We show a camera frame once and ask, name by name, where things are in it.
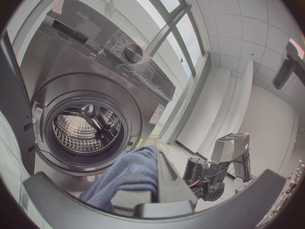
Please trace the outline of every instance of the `laundry basket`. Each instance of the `laundry basket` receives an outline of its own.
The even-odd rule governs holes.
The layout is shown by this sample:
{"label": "laundry basket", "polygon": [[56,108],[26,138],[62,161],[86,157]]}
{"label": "laundry basket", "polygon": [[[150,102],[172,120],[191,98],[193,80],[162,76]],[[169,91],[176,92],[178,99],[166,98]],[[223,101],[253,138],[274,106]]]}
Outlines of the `laundry basket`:
{"label": "laundry basket", "polygon": [[161,139],[157,137],[149,137],[145,143],[145,146],[154,145],[158,149],[162,150],[166,155],[170,152],[170,147],[167,146]]}

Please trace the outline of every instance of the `front-load washing machine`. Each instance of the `front-load washing machine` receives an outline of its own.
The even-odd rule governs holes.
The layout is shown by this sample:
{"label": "front-load washing machine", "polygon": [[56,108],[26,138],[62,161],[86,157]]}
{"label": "front-load washing machine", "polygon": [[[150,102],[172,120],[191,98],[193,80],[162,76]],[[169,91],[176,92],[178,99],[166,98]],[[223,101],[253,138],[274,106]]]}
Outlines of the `front-load washing machine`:
{"label": "front-load washing machine", "polygon": [[35,171],[71,192],[143,145],[175,91],[139,45],[79,0],[47,13],[20,71],[32,109]]}

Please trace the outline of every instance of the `protective plastic film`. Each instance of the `protective plastic film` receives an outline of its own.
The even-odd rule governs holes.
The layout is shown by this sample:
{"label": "protective plastic film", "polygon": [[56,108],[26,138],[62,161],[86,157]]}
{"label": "protective plastic film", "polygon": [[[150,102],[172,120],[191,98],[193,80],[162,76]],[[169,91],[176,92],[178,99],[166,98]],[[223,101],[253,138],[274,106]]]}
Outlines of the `protective plastic film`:
{"label": "protective plastic film", "polygon": [[176,87],[144,50],[140,62],[132,63],[127,60],[126,47],[131,43],[134,41],[118,30],[106,43],[103,55],[108,58],[107,52],[110,52],[119,58],[123,63],[116,64],[117,67],[137,78],[162,98],[171,101]]}

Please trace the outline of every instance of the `blue cloth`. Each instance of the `blue cloth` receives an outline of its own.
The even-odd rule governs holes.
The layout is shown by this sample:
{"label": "blue cloth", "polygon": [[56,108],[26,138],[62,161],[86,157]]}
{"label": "blue cloth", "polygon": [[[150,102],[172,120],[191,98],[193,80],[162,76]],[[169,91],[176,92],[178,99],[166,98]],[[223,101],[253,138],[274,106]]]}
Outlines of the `blue cloth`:
{"label": "blue cloth", "polygon": [[157,202],[157,154],[157,148],[150,145],[123,155],[78,198],[108,212],[113,212],[110,201],[118,190],[150,190],[152,202]]}

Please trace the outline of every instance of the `energy label sticker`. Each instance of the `energy label sticker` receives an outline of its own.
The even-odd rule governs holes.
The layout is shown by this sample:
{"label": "energy label sticker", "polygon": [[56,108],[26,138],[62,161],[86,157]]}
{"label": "energy label sticker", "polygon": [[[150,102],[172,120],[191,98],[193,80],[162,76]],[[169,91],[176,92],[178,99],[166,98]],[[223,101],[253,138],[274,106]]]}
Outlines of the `energy label sticker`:
{"label": "energy label sticker", "polygon": [[149,124],[153,124],[156,125],[159,121],[159,119],[161,118],[163,112],[165,110],[165,106],[163,106],[162,104],[159,104],[158,108],[155,110],[154,114],[152,115]]}

